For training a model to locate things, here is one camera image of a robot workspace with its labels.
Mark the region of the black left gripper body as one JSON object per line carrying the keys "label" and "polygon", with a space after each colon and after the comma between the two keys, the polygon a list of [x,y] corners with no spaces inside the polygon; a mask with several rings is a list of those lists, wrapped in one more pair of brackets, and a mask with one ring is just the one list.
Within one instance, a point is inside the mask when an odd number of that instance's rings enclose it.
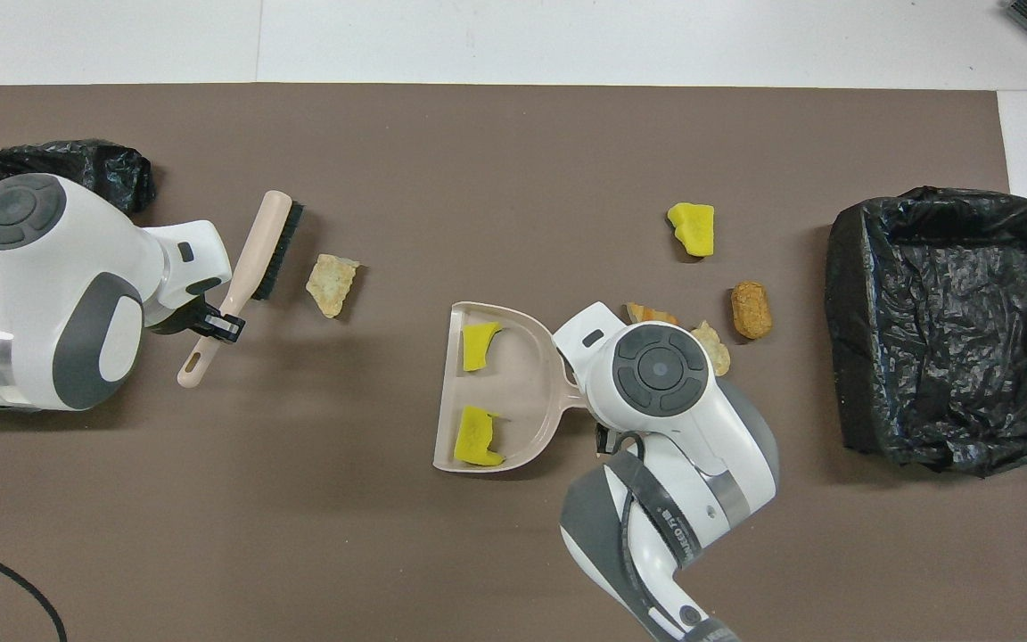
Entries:
{"label": "black left gripper body", "polygon": [[207,301],[188,301],[164,320],[151,325],[150,330],[157,334],[195,332],[212,340],[235,344],[244,326],[243,318],[221,313]]}

